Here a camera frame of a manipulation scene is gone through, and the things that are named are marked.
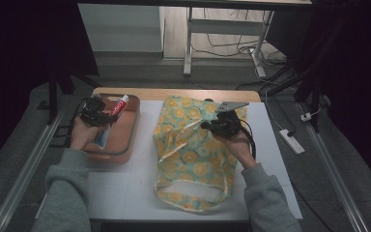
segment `dark curtain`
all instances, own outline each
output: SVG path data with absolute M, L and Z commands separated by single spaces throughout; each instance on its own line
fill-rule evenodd
M 371 1 L 357 5 L 323 69 L 328 114 L 371 169 Z
M 53 70 L 98 74 L 77 4 L 0 1 L 0 148 Z

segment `white tabletop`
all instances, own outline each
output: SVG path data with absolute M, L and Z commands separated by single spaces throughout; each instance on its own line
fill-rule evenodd
M 161 201 L 154 191 L 157 176 L 157 149 L 153 131 L 163 101 L 142 101 L 140 120 L 134 139 L 131 159 L 125 164 L 89 163 L 89 216 L 107 220 L 198 220 L 248 221 L 243 200 L 245 182 L 240 164 L 230 198 L 204 213 L 190 213 Z M 296 218 L 302 218 L 285 164 L 279 152 L 271 122 L 263 103 L 251 103 L 247 123 L 252 127 L 257 147 L 257 161 L 266 172 L 275 175 L 283 187 L 289 208 Z

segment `floral fabric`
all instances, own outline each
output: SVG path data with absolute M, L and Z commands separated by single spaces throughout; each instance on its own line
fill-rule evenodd
M 164 101 L 153 134 L 158 155 L 155 191 L 162 201 L 186 211 L 203 212 L 231 195 L 237 160 L 209 131 L 200 128 L 202 122 L 216 119 L 218 106 L 212 101 L 174 96 Z M 245 120 L 246 108 L 236 111 Z M 165 191 L 178 182 L 216 188 L 220 194 L 205 199 Z

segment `gray sleeve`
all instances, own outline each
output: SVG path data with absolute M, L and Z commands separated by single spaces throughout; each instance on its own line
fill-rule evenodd
M 261 163 L 242 174 L 246 182 L 245 204 L 253 231 L 301 231 L 275 176 L 267 175 Z
M 85 152 L 65 149 L 60 163 L 50 166 L 47 196 L 32 231 L 91 231 L 86 157 Z

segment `orange tray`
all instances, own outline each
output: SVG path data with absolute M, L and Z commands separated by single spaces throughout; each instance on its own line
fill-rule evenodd
M 119 99 L 123 95 L 101 94 L 106 104 L 105 113 L 109 113 L 116 101 L 109 98 Z M 84 150 L 89 154 L 91 161 L 105 161 L 125 163 L 131 157 L 132 145 L 134 143 L 135 132 L 140 118 L 140 99 L 134 95 L 128 95 L 128 105 L 122 112 L 117 122 L 111 127 L 109 137 L 103 149 L 91 143 Z

